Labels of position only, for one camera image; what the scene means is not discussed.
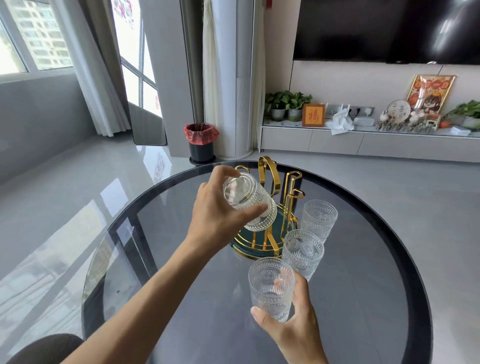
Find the hand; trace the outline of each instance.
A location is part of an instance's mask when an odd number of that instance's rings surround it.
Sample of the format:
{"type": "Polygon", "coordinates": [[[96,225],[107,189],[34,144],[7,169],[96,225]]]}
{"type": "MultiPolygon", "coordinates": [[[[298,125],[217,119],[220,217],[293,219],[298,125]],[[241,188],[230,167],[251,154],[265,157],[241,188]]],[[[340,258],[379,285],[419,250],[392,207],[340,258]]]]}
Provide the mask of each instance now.
{"type": "Polygon", "coordinates": [[[186,242],[202,244],[201,249],[211,256],[228,244],[249,221],[259,217],[268,208],[257,204],[244,210],[235,210],[223,196],[223,183],[240,173],[228,166],[216,166],[208,182],[200,185],[193,205],[192,222],[186,242]]]}
{"type": "Polygon", "coordinates": [[[328,364],[307,280],[295,272],[295,281],[292,299],[295,314],[286,323],[276,321],[265,310],[255,306],[250,312],[276,342],[289,364],[328,364]]]}

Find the forearm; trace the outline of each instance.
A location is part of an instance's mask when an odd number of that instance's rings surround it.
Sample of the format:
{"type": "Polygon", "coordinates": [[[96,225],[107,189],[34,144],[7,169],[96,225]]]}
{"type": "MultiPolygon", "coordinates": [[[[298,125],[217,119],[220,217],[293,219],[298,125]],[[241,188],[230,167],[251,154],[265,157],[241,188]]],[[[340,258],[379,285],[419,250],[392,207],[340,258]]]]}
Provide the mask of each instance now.
{"type": "Polygon", "coordinates": [[[185,241],[170,260],[65,364],[141,363],[157,343],[189,287],[210,258],[185,241]]]}

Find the green plant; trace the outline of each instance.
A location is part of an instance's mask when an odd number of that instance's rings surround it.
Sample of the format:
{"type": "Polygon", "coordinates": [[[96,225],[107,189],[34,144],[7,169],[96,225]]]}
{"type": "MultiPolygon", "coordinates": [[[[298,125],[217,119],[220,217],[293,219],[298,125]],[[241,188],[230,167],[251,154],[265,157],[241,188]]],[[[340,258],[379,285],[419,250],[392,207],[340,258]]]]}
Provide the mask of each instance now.
{"type": "Polygon", "coordinates": [[[299,110],[303,107],[303,104],[310,104],[312,95],[304,96],[301,92],[291,93],[288,99],[287,109],[299,110]]]}
{"type": "Polygon", "coordinates": [[[458,105],[447,114],[447,116],[449,115],[465,115],[480,119],[480,102],[471,100],[467,104],[458,105]]]}
{"type": "Polygon", "coordinates": [[[287,109],[288,98],[290,94],[291,92],[288,90],[278,91],[278,92],[275,92],[274,94],[266,94],[265,110],[269,112],[270,109],[278,109],[278,110],[287,109]]]}

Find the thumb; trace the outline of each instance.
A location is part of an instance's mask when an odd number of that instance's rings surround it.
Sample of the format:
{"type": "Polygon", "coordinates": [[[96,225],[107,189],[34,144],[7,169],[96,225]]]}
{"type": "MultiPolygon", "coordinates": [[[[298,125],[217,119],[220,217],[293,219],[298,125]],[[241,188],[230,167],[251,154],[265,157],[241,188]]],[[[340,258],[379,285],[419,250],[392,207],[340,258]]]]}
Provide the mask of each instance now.
{"type": "Polygon", "coordinates": [[[253,206],[249,206],[243,210],[238,210],[237,214],[239,220],[242,222],[242,226],[245,225],[247,222],[252,221],[259,217],[262,213],[264,213],[268,209],[267,204],[256,204],[253,206]]]}
{"type": "Polygon", "coordinates": [[[272,339],[278,344],[278,340],[280,339],[280,332],[283,325],[277,320],[275,320],[268,312],[256,306],[253,306],[250,309],[250,313],[252,314],[257,324],[260,325],[260,327],[264,329],[267,334],[269,334],[272,339]]]}

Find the red trash bag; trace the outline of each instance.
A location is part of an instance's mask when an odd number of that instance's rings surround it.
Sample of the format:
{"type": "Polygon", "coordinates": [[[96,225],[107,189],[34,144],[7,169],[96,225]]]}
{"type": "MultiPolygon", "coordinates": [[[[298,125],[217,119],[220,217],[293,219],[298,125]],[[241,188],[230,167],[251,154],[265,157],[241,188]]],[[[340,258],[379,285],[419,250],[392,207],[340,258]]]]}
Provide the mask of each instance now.
{"type": "Polygon", "coordinates": [[[190,144],[204,146],[218,139],[220,133],[212,124],[199,123],[185,125],[183,132],[190,144]]]}

